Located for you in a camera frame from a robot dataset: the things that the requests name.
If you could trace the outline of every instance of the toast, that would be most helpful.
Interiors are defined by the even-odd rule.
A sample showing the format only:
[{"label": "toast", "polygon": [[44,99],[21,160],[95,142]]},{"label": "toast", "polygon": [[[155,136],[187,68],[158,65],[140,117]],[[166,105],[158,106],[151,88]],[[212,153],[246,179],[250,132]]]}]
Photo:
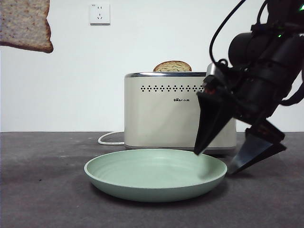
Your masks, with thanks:
[{"label": "toast", "polygon": [[1,0],[0,45],[51,53],[49,0]]},{"label": "toast", "polygon": [[190,65],[183,61],[167,61],[157,65],[153,72],[192,71]]}]

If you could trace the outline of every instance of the tabletop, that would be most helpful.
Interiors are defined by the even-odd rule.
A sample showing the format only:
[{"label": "tabletop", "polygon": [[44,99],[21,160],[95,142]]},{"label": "tabletop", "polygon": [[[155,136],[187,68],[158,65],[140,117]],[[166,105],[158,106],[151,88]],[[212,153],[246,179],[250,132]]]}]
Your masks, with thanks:
[{"label": "tabletop", "polygon": [[[117,199],[84,173],[93,157],[125,150],[99,145],[104,133],[2,133],[2,228],[300,228],[304,225],[304,133],[286,133],[287,150],[209,193],[171,203]],[[226,164],[240,148],[220,158]],[[109,141],[120,142],[122,134]]]}]

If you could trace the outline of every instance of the toaster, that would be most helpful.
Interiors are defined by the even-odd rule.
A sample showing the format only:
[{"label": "toaster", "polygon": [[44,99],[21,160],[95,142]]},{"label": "toaster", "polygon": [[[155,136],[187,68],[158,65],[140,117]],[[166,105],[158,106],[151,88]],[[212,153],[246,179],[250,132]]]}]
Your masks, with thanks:
[{"label": "toaster", "polygon": [[[129,148],[193,149],[199,127],[204,72],[147,72],[124,78],[124,143]],[[236,146],[231,119],[207,150]]]}]

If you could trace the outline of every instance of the toaster brand logo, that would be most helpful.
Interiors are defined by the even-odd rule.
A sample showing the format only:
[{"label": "toaster brand logo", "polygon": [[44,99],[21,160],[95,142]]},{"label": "toaster brand logo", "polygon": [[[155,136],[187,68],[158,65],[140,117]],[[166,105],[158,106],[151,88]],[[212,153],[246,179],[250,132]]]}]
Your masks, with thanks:
[{"label": "toaster brand logo", "polygon": [[174,98],[174,102],[189,102],[190,99],[179,99],[179,98]]}]

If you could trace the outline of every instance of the wall outlet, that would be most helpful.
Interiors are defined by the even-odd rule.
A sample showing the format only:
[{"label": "wall outlet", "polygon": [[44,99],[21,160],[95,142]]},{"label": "wall outlet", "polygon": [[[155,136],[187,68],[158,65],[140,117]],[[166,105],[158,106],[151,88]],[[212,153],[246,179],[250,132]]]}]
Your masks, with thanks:
[{"label": "wall outlet", "polygon": [[109,25],[110,24],[110,4],[96,3],[90,5],[90,24]]}]

